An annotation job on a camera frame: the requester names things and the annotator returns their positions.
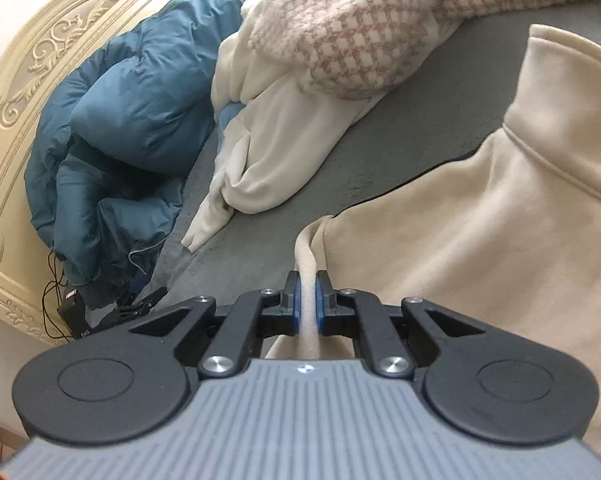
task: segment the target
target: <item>houndstooth blanket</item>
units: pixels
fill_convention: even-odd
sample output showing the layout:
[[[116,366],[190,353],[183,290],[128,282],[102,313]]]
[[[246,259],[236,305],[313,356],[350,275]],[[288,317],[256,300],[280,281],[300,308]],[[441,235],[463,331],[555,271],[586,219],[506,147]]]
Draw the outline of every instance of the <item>houndstooth blanket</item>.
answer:
[[[251,41],[303,88],[362,98],[401,83],[462,18],[573,1],[266,0]]]

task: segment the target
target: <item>gray ribbed panel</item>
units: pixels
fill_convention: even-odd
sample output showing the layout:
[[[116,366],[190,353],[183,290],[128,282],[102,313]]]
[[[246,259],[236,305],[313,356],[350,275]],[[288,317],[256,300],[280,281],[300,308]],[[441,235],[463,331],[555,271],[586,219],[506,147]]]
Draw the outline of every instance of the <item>gray ribbed panel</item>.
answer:
[[[12,480],[601,480],[571,440],[543,449],[481,444],[450,430],[410,384],[358,361],[252,361],[205,381],[177,420],[134,442],[69,449],[34,439]]]

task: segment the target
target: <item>headboard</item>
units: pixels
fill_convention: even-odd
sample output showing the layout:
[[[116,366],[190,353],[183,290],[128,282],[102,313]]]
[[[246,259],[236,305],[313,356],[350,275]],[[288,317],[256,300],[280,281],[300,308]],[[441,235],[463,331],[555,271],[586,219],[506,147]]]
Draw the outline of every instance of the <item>headboard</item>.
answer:
[[[23,179],[40,111],[82,60],[168,1],[53,0],[0,60],[0,319],[49,344],[41,307],[49,249],[30,224]],[[63,326],[54,308],[48,313]]]

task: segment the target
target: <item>beige sweater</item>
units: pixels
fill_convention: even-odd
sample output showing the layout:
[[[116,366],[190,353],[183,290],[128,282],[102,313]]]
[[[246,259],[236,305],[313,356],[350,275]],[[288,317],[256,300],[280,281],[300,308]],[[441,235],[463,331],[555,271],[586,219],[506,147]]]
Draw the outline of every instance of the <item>beige sweater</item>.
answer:
[[[424,296],[565,351],[601,388],[601,47],[534,25],[503,127],[471,158],[309,225],[296,264],[303,325],[281,355],[334,346],[313,322],[327,269],[336,288]],[[586,441],[601,453],[601,400]]]

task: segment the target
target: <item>black cable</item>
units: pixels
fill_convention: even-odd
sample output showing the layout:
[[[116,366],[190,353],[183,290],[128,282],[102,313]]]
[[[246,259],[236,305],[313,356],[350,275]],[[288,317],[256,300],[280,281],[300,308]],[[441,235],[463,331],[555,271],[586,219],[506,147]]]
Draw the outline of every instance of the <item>black cable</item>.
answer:
[[[63,331],[61,329],[58,328],[58,325],[56,325],[56,323],[54,323],[54,320],[47,312],[47,306],[45,305],[45,298],[53,290],[56,293],[56,302],[58,303],[58,307],[60,307],[60,304],[62,303],[62,293],[60,291],[60,288],[62,286],[67,285],[67,282],[65,282],[65,284],[63,284],[63,282],[62,282],[62,279],[65,277],[64,270],[63,270],[62,274],[60,275],[60,279],[58,278],[58,270],[56,269],[56,258],[53,256],[53,254],[54,254],[53,251],[50,251],[50,253],[47,255],[47,266],[50,268],[50,271],[52,272],[54,279],[50,280],[47,283],[47,285],[45,285],[45,289],[42,293],[42,300],[41,300],[42,326],[45,329],[45,333],[47,334],[47,337],[49,337],[50,339],[64,339],[65,341],[69,342],[69,338],[63,333]],[[59,336],[50,334],[50,331],[47,328],[47,320],[49,320],[49,322],[52,324],[52,326],[58,331],[58,333],[60,334]]]

